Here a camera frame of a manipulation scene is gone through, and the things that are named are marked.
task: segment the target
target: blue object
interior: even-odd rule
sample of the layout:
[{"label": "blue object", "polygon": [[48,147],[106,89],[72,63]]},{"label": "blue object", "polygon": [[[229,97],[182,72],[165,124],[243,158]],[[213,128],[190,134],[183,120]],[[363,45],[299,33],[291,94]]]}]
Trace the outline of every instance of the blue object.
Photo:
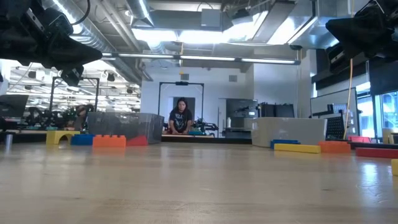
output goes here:
[{"label": "blue object", "polygon": [[189,135],[204,135],[201,131],[190,131],[188,132]]},{"label": "blue object", "polygon": [[301,143],[298,140],[274,139],[271,141],[271,149],[274,149],[275,144],[301,144]]},{"label": "blue object", "polygon": [[92,146],[95,134],[76,134],[72,136],[70,144],[74,146]]}]

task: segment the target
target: fluorescent light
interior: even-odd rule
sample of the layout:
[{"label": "fluorescent light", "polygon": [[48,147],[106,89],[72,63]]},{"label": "fluorescent light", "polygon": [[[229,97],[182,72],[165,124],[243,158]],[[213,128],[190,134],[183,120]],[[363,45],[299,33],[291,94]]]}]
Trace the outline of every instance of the fluorescent light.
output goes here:
[{"label": "fluorescent light", "polygon": [[224,42],[222,32],[204,30],[185,30],[178,40],[188,44],[218,44]]},{"label": "fluorescent light", "polygon": [[160,59],[173,59],[173,55],[156,55],[156,54],[119,54],[120,57],[132,58],[160,58]]},{"label": "fluorescent light", "polygon": [[286,20],[279,26],[279,28],[274,32],[272,37],[268,40],[267,44],[286,44],[287,41],[295,34],[295,25],[291,17],[286,18]]},{"label": "fluorescent light", "polygon": [[264,58],[242,58],[242,62],[252,62],[252,63],[278,63],[293,65],[296,61],[293,60],[279,60],[279,59],[264,59]]},{"label": "fluorescent light", "polygon": [[191,60],[219,60],[224,62],[233,62],[235,58],[231,57],[208,57],[208,56],[191,56],[191,55],[181,55],[181,59],[191,59]]},{"label": "fluorescent light", "polygon": [[307,29],[309,29],[316,21],[318,20],[318,17],[315,16],[314,18],[311,19],[311,21],[305,25],[298,33],[296,33],[287,43],[291,44],[297,40]]},{"label": "fluorescent light", "polygon": [[159,43],[161,41],[177,41],[177,35],[174,30],[148,30],[132,29],[137,40],[143,40],[150,43]]}]

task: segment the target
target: transparent container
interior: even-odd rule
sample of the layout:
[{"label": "transparent container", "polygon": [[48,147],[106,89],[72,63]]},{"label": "transparent container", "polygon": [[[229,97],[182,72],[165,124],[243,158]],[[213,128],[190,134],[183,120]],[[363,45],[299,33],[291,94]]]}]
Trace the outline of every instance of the transparent container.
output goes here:
[{"label": "transparent container", "polygon": [[148,144],[160,143],[163,123],[163,116],[150,113],[88,113],[90,134],[124,135],[127,142],[145,136]]}]

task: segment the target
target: person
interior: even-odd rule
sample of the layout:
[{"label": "person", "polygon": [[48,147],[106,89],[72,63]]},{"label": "person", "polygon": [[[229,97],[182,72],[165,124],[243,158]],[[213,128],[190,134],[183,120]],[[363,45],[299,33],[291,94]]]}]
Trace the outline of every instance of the person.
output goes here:
[{"label": "person", "polygon": [[176,107],[170,112],[169,129],[171,134],[188,134],[192,125],[192,113],[184,97],[179,98]]}]

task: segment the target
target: toy block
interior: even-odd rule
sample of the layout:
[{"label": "toy block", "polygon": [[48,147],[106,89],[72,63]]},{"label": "toy block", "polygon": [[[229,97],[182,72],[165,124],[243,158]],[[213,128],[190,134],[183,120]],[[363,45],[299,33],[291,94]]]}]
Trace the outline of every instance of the toy block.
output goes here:
[{"label": "toy block", "polygon": [[398,159],[391,160],[392,175],[398,176]]},{"label": "toy block", "polygon": [[301,144],[298,140],[285,140],[285,139],[274,139],[271,141],[271,149],[274,149],[275,144]]},{"label": "toy block", "polygon": [[91,146],[93,145],[94,134],[76,134],[72,136],[70,141],[74,146]]},{"label": "toy block", "polygon": [[93,147],[126,147],[126,137],[96,135],[93,138]]},{"label": "toy block", "polygon": [[369,137],[348,136],[348,140],[352,142],[372,143],[372,140]]},{"label": "toy block", "polygon": [[47,136],[45,139],[46,144],[60,144],[60,139],[64,136],[68,138],[68,143],[72,136],[75,134],[80,134],[79,131],[47,131]]},{"label": "toy block", "polygon": [[357,156],[398,159],[398,149],[355,148]]},{"label": "toy block", "polygon": [[126,146],[147,146],[148,139],[145,136],[137,136],[127,140]]},{"label": "toy block", "polygon": [[275,144],[274,150],[289,151],[289,152],[321,153],[320,146],[309,146],[301,144]]},{"label": "toy block", "polygon": [[351,153],[351,145],[344,141],[320,141],[322,153]]}]

